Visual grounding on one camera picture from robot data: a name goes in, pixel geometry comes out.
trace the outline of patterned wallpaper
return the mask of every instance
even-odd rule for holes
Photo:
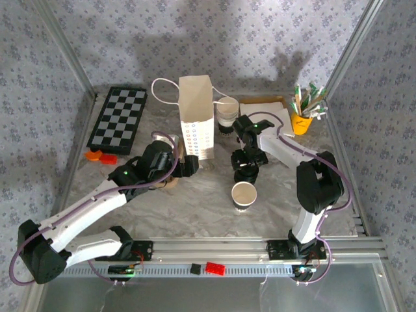
[[[0,311],[17,311],[23,287],[8,264],[18,226],[57,203],[88,102],[31,2],[1,0],[0,8]],[[28,280],[18,261],[17,276]]]
[[[97,91],[201,74],[229,91],[270,91],[324,85],[368,0],[50,3]]]
[[[416,3],[388,0],[331,98],[374,235],[416,311]]]

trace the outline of checkered board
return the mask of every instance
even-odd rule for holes
[[[86,146],[129,155],[147,97],[146,89],[112,87]]]

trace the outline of paper bag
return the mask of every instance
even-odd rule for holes
[[[165,80],[179,90],[178,103],[160,100],[153,92],[156,81]],[[179,105],[181,128],[188,155],[197,155],[199,160],[214,158],[214,103],[213,86],[208,75],[179,78],[179,86],[164,78],[155,79],[151,93],[166,104]]]

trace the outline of yellow cup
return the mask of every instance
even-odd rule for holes
[[[303,118],[294,112],[292,114],[291,120],[293,132],[296,135],[304,135],[306,131],[309,129],[309,126],[311,125],[313,118]]]

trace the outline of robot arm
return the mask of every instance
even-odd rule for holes
[[[315,230],[324,210],[337,202],[344,188],[341,178],[325,164],[295,151],[277,135],[261,134],[268,127],[274,127],[274,124],[268,120],[254,124],[246,115],[234,122],[233,128],[243,145],[242,149],[231,156],[234,179],[236,182],[243,179],[255,181],[259,167],[268,163],[265,152],[275,156],[290,169],[296,170],[296,193],[303,209],[289,232],[289,246],[295,256],[299,256],[315,243]],[[289,138],[285,138],[285,141],[336,166],[335,157],[328,151],[317,154]]]
[[[174,160],[172,147],[155,140],[141,157],[117,167],[107,180],[75,204],[40,224],[32,220],[24,222],[19,227],[18,246],[26,245],[20,257],[35,282],[47,283],[65,268],[89,259],[112,255],[126,259],[133,239],[121,226],[96,235],[76,236],[105,214],[147,192],[152,182],[170,170],[173,177],[189,177],[198,170],[197,156],[185,156],[184,162],[178,162],[172,169]],[[132,185],[147,187],[132,188]]]

